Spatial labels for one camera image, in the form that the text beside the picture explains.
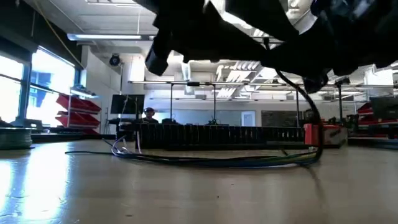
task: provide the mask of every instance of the large window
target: large window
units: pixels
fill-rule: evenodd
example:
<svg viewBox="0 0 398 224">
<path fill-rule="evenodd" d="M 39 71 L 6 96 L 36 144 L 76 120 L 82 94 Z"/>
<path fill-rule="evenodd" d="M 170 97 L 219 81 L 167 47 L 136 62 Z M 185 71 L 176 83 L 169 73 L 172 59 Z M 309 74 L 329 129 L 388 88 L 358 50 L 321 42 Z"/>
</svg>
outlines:
<svg viewBox="0 0 398 224">
<path fill-rule="evenodd" d="M 70 87 L 74 85 L 74 66 L 44 49 L 39 49 L 32 56 L 30 82 L 35 85 L 30 86 L 27 118 L 41 120 L 46 126 L 61 125 L 55 117 L 63 108 L 56 100 L 58 92 L 69 94 Z"/>
<path fill-rule="evenodd" d="M 0 117 L 8 123 L 18 116 L 23 70 L 23 64 L 0 56 Z"/>
</svg>

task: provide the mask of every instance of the ceiling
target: ceiling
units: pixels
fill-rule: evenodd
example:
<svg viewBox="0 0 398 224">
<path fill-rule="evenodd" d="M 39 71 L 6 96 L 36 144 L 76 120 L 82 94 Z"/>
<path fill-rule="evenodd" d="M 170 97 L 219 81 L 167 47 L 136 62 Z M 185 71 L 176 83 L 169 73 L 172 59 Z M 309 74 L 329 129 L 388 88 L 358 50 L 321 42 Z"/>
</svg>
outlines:
<svg viewBox="0 0 398 224">
<path fill-rule="evenodd" d="M 113 2 L 118 4 L 132 4 L 131 0 L 25 0 L 32 7 L 36 8 L 37 1 L 43 10 L 44 14 L 57 26 L 67 33 L 86 33 L 86 34 L 148 34 L 156 35 L 157 29 L 152 25 L 155 15 L 143 7 L 116 7 L 107 3 Z M 222 5 L 225 0 L 211 0 L 216 7 Z M 295 24 L 296 28 L 301 32 L 308 29 L 310 25 L 307 23 L 306 12 L 308 12 L 311 0 L 280 0 L 287 1 L 288 11 L 287 17 L 291 23 Z M 234 24 L 238 29 L 247 33 L 250 36 L 264 36 L 266 34 L 259 32 L 256 28 L 245 29 L 242 25 Z M 131 54 L 137 52 L 146 54 L 151 46 L 151 42 L 144 41 L 110 41 L 102 40 L 96 42 L 89 42 L 92 51 L 104 62 L 108 63 L 112 53 L 122 53 L 121 57 L 124 60 L 129 60 Z M 181 70 L 182 58 L 173 57 L 169 62 L 169 68 L 165 72 L 163 79 L 176 80 L 182 76 Z M 218 78 L 217 71 L 220 66 L 233 67 L 237 61 L 221 61 L 219 63 L 210 62 L 192 62 L 190 64 L 192 71 L 192 80 L 195 81 L 212 81 Z M 351 76 L 351 83 L 362 83 L 364 81 L 364 69 L 362 67 L 355 71 Z M 271 82 L 277 77 L 261 78 L 259 72 L 261 66 L 252 69 L 246 79 L 249 82 Z M 221 80 L 230 78 L 231 69 L 224 69 L 221 72 Z M 296 83 L 301 83 L 301 78 L 294 74 L 286 74 L 288 78 L 294 80 Z M 336 78 L 333 72 L 329 74 L 330 80 Z M 155 75 L 148 75 L 147 80 L 158 80 L 159 77 Z M 148 88 L 156 89 L 155 85 L 148 85 Z"/>
</svg>

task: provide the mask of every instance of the man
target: man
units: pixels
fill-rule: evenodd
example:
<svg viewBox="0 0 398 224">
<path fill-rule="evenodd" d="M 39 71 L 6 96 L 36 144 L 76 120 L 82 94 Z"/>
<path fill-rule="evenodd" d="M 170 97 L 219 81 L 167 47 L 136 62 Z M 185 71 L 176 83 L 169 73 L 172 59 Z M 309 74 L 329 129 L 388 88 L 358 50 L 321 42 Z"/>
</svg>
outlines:
<svg viewBox="0 0 398 224">
<path fill-rule="evenodd" d="M 145 118 L 142 119 L 144 123 L 159 124 L 159 122 L 156 119 L 152 118 L 153 115 L 155 115 L 155 110 L 153 108 L 146 108 L 144 110 L 144 113 L 146 116 Z"/>
</svg>

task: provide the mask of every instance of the yellow cable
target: yellow cable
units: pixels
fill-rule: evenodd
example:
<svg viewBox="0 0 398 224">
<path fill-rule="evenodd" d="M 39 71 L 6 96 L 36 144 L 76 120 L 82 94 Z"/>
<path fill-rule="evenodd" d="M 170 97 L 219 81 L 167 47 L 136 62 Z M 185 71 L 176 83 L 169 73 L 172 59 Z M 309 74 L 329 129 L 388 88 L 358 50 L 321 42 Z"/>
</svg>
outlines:
<svg viewBox="0 0 398 224">
<path fill-rule="evenodd" d="M 52 32 L 55 34 L 55 36 L 58 38 L 58 40 L 61 42 L 61 44 L 63 45 L 63 47 L 65 48 L 65 50 L 67 50 L 69 52 L 69 54 L 73 57 L 73 59 L 75 59 L 75 61 L 84 69 L 86 69 L 85 66 L 83 66 L 83 64 L 75 57 L 75 55 L 69 50 L 69 48 L 65 45 L 65 43 L 62 41 L 61 37 L 57 34 L 57 32 L 54 30 L 54 28 L 52 27 L 50 21 L 46 18 L 46 16 L 44 15 L 42 8 L 39 6 L 39 4 L 37 3 L 37 0 L 33 0 L 33 2 L 36 5 L 37 10 L 39 10 L 39 13 L 43 16 L 45 22 L 47 23 L 47 25 L 49 25 L 50 29 L 52 30 Z"/>
</svg>

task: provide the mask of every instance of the security camera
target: security camera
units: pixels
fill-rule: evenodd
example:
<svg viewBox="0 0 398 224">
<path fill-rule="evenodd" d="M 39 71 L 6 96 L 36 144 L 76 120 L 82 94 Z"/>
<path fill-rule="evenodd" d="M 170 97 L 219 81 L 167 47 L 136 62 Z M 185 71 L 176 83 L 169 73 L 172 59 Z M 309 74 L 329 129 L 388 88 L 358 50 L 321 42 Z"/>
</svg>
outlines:
<svg viewBox="0 0 398 224">
<path fill-rule="evenodd" d="M 111 59 L 109 60 L 109 64 L 112 66 L 119 66 L 121 63 L 120 57 L 118 54 L 112 54 Z"/>
</svg>

